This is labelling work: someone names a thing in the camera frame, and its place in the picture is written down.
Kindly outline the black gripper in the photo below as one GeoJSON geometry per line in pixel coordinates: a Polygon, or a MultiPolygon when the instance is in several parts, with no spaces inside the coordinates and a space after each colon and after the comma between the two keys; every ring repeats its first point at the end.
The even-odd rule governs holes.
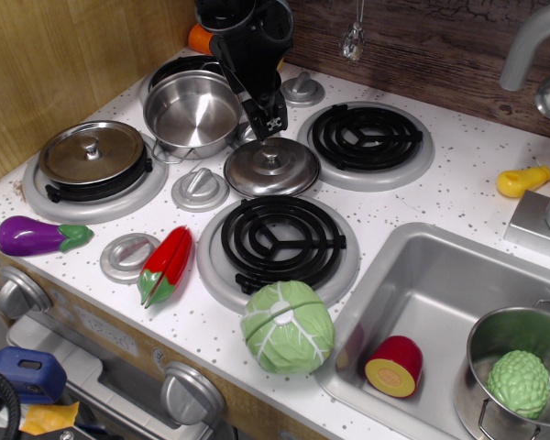
{"type": "Polygon", "coordinates": [[[238,95],[257,140],[288,128],[278,66],[288,51],[288,22],[253,19],[213,34],[210,49],[238,95]]]}

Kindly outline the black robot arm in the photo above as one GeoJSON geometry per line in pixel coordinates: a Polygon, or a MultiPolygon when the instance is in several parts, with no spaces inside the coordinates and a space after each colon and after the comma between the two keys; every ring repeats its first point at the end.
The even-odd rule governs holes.
{"type": "Polygon", "coordinates": [[[197,1],[212,34],[210,51],[238,95],[253,133],[264,140],[288,126],[278,66],[292,49],[294,17],[285,1],[197,1]]]}

